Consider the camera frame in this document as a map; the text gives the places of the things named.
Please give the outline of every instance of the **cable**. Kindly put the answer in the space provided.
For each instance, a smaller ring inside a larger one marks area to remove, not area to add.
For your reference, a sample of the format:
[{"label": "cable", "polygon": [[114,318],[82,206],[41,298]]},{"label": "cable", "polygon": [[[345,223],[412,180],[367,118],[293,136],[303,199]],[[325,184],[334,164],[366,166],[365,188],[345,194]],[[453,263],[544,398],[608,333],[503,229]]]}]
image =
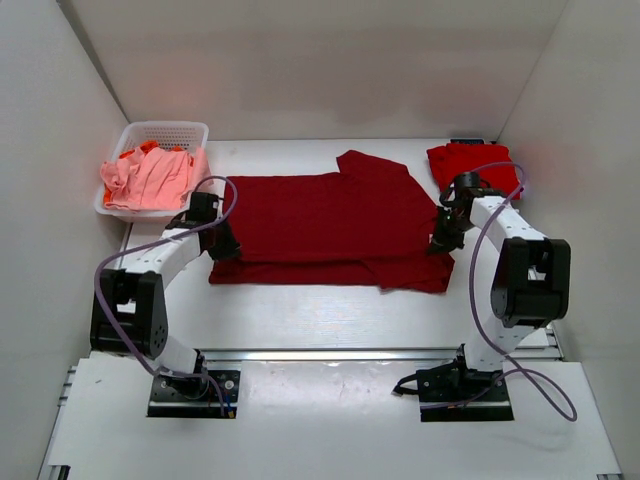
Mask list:
[{"label": "cable", "polygon": [[[462,400],[462,401],[459,401],[459,402],[447,402],[447,403],[440,403],[440,404],[435,404],[435,405],[428,405],[428,406],[423,406],[422,408],[431,409],[431,408],[452,408],[452,407],[466,406],[468,403],[470,403],[470,402],[472,402],[474,400],[477,400],[478,398],[482,397],[489,390],[491,390],[491,388],[493,388],[493,386],[497,382],[499,382],[500,380],[504,379],[505,377],[507,377],[507,376],[509,376],[509,375],[511,375],[513,373],[522,373],[525,376],[525,378],[531,382],[531,384],[540,392],[540,394],[545,398],[545,400],[547,400],[547,402],[549,402],[549,404],[555,409],[556,412],[558,412],[558,414],[561,417],[563,417],[565,420],[567,420],[569,422],[575,422],[576,420],[578,420],[578,411],[576,410],[575,405],[573,404],[573,402],[569,398],[569,395],[567,395],[567,393],[562,389],[562,387],[560,387],[560,385],[558,385],[555,381],[553,381],[547,375],[545,375],[545,374],[543,374],[541,372],[538,372],[537,370],[533,370],[533,369],[530,369],[530,368],[524,368],[520,364],[520,362],[518,362],[511,355],[509,355],[507,352],[502,350],[498,345],[493,343],[491,341],[491,339],[488,337],[487,333],[482,328],[482,323],[481,323],[480,317],[478,315],[478,307],[477,307],[477,304],[476,304],[476,293],[475,293],[475,273],[476,273],[476,264],[478,262],[478,256],[479,256],[479,253],[480,253],[480,246],[482,245],[482,241],[484,240],[484,238],[487,236],[487,232],[489,231],[489,227],[491,226],[491,224],[495,221],[495,219],[498,217],[498,215],[500,215],[500,213],[502,213],[502,211],[505,209],[505,207],[507,205],[509,205],[511,200],[518,193],[520,193],[522,190],[524,190],[524,185],[526,183],[526,173],[525,173],[524,169],[522,168],[522,166],[518,165],[517,163],[512,163],[512,162],[489,163],[487,165],[482,165],[481,167],[478,167],[478,168],[476,168],[476,169],[474,169],[472,171],[473,172],[479,172],[479,171],[484,170],[486,168],[494,168],[494,167],[500,167],[500,166],[511,166],[511,167],[517,168],[520,171],[521,175],[522,175],[522,179],[518,181],[518,186],[507,196],[507,198],[504,199],[504,201],[500,204],[500,206],[498,208],[496,208],[496,210],[491,214],[491,216],[489,217],[487,222],[484,224],[484,226],[480,230],[480,235],[478,235],[478,240],[476,241],[476,244],[473,247],[473,253],[471,255],[471,265],[469,267],[469,302],[470,302],[470,306],[471,306],[471,316],[473,317],[473,322],[474,322],[476,328],[478,329],[478,333],[480,333],[480,336],[482,337],[482,339],[493,350],[498,352],[500,355],[504,356],[504,358],[506,360],[508,360],[509,362],[511,362],[516,368],[513,369],[513,370],[509,370],[507,372],[504,372],[501,375],[499,375],[498,377],[496,377],[494,379],[493,383],[491,384],[491,386],[487,387],[482,392],[480,392],[479,394],[471,397],[470,399]],[[562,395],[562,397],[565,399],[565,401],[569,405],[569,408],[571,409],[571,415],[568,415],[564,410],[562,410],[562,408],[560,408],[560,406],[555,402],[555,400],[553,400],[549,396],[549,394],[544,390],[542,385],[540,385],[540,383],[538,383],[538,381],[535,380],[532,377],[532,375],[535,375],[535,376],[538,376],[538,377],[544,379],[551,386],[553,386],[553,388],[555,388],[558,391],[558,393],[560,393],[560,395]]]},{"label": "cable", "polygon": [[[219,225],[222,222],[224,222],[229,217],[229,215],[231,214],[231,212],[233,211],[233,209],[236,206],[236,202],[238,200],[238,189],[236,188],[235,184],[231,180],[229,180],[227,177],[221,177],[219,175],[211,175],[210,177],[206,177],[206,178],[202,179],[195,186],[195,188],[193,189],[193,192],[197,191],[198,188],[204,182],[207,182],[209,180],[223,180],[227,185],[229,185],[231,187],[231,190],[233,191],[233,199],[231,200],[231,205],[229,205],[229,208],[227,209],[227,211],[220,218],[214,220],[213,222],[205,223],[204,225],[200,225],[198,227],[195,227],[195,228],[193,228],[191,230],[188,230],[186,232],[178,233],[178,234],[176,234],[176,235],[174,235],[172,237],[163,238],[163,239],[160,239],[160,240],[156,240],[155,242],[150,242],[150,243],[147,243],[145,245],[140,245],[139,247],[130,248],[128,250],[123,250],[121,252],[114,253],[113,255],[110,255],[109,257],[105,258],[104,260],[102,260],[102,262],[100,262],[98,264],[98,267],[96,268],[96,273],[93,276],[93,288],[94,288],[95,293],[96,293],[96,299],[98,300],[98,303],[100,304],[100,307],[102,308],[102,311],[104,312],[105,316],[107,317],[107,320],[109,320],[109,323],[111,324],[113,329],[116,331],[116,333],[118,334],[120,339],[127,346],[129,351],[131,352],[131,354],[138,360],[138,362],[140,362],[142,367],[148,373],[150,373],[153,377],[157,377],[161,373],[165,373],[168,370],[163,368],[163,367],[159,367],[158,369],[154,370],[154,368],[147,362],[147,359],[144,357],[144,355],[142,355],[142,353],[140,353],[140,351],[133,344],[133,342],[131,341],[131,339],[127,335],[127,332],[125,332],[124,329],[120,326],[120,323],[118,323],[118,320],[116,320],[116,317],[115,317],[114,313],[111,311],[111,308],[109,308],[109,304],[107,303],[107,299],[105,298],[104,293],[102,292],[102,286],[100,285],[100,275],[102,274],[102,271],[105,269],[105,267],[109,263],[113,262],[114,260],[116,260],[116,259],[118,259],[120,257],[124,257],[125,255],[129,255],[131,253],[140,252],[142,250],[148,250],[150,248],[159,247],[160,245],[164,245],[164,244],[172,242],[174,240],[179,240],[179,239],[187,237],[189,235],[196,234],[198,232],[201,232],[203,230],[207,230],[208,228],[215,227],[216,225]],[[222,417],[225,416],[224,415],[224,399],[223,399],[222,391],[220,390],[220,386],[218,385],[218,382],[216,382],[213,379],[213,377],[211,377],[211,375],[206,374],[206,373],[184,373],[184,372],[171,372],[171,373],[172,373],[172,375],[174,375],[176,377],[180,377],[180,378],[200,378],[200,379],[206,380],[208,383],[210,383],[213,386],[213,388],[215,389],[216,395],[218,396],[218,400],[220,401],[220,413],[221,413]]]}]

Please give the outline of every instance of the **white laundry basket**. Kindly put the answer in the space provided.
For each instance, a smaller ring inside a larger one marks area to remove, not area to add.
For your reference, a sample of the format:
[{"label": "white laundry basket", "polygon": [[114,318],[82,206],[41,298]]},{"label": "white laundry basket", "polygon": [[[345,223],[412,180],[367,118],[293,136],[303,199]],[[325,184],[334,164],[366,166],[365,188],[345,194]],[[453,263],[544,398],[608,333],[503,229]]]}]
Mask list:
[{"label": "white laundry basket", "polygon": [[[121,153],[133,150],[148,140],[155,140],[161,148],[169,150],[176,145],[181,146],[193,154],[197,147],[205,148],[209,127],[198,122],[135,122],[127,126],[118,141],[111,162],[115,162]],[[112,215],[124,222],[167,222],[181,211],[186,210],[189,202],[181,210],[144,210],[130,212],[126,210],[111,210],[104,207],[104,185],[101,185],[93,202],[96,212],[102,215]]]}]

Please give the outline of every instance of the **black mounting plate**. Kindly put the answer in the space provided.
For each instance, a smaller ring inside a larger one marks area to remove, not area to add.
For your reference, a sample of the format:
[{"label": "black mounting plate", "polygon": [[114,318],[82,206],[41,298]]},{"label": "black mounting plate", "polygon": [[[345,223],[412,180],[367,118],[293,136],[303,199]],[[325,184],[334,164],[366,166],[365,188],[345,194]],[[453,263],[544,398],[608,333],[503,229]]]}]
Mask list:
[{"label": "black mounting plate", "polygon": [[201,399],[193,400],[177,392],[166,384],[161,377],[155,377],[151,384],[147,417],[161,418],[225,418],[234,419],[238,412],[238,394],[240,391],[240,370],[208,370],[209,375],[218,382],[222,393],[229,398],[231,409],[225,402],[226,417],[220,415],[220,403],[215,390],[206,393]]},{"label": "black mounting plate", "polygon": [[507,384],[500,381],[478,400],[465,407],[425,408],[428,405],[459,402],[480,393],[486,387],[458,385],[451,388],[450,365],[418,370],[418,398],[421,422],[495,422],[513,420]]}]

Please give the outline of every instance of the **red t-shirt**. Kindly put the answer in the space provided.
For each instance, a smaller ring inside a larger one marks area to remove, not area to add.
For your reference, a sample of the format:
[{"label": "red t-shirt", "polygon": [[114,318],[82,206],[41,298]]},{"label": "red t-shirt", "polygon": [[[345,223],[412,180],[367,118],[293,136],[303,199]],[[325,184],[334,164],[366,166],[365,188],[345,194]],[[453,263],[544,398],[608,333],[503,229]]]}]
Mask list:
[{"label": "red t-shirt", "polygon": [[337,162],[339,173],[232,177],[242,257],[216,264],[210,282],[444,292],[453,259],[426,255],[436,207],[407,167],[355,151]]}]

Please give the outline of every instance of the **white wall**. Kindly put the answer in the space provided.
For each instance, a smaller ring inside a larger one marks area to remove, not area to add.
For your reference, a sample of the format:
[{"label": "white wall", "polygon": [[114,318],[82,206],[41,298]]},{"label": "white wall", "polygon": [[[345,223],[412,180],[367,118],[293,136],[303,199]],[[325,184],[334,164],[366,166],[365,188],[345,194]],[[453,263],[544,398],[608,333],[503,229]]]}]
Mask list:
[{"label": "white wall", "polygon": [[132,121],[495,139],[565,0],[71,1]]},{"label": "white wall", "polygon": [[640,3],[571,0],[500,140],[531,177],[532,223],[571,243],[561,340],[640,477]]},{"label": "white wall", "polygon": [[121,239],[91,200],[124,118],[53,0],[3,0],[0,45],[0,476],[31,480]]}]

